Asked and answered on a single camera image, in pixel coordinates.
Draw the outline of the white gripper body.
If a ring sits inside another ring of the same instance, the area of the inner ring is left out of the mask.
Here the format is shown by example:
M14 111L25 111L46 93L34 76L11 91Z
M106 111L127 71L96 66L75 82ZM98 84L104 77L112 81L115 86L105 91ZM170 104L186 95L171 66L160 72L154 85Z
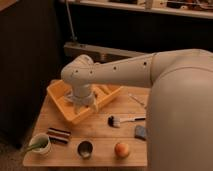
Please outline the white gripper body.
M74 85L64 98L74 105L90 106L95 103L95 95L90 84Z

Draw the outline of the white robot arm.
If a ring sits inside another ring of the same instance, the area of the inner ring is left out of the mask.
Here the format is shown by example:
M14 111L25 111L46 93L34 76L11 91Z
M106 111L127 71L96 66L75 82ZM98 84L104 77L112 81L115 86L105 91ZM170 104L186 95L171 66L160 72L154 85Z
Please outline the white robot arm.
M146 87L148 171L213 171L213 52L185 49L96 64L80 55L61 71L76 107L92 84Z

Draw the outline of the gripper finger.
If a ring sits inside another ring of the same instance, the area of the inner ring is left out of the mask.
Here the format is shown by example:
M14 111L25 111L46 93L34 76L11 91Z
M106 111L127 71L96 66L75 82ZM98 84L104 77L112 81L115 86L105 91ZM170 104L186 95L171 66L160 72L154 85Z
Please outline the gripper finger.
M90 107L94 112L98 112L98 104L96 100L91 104Z
M79 114L81 111L81 106L80 105L74 105L74 113Z

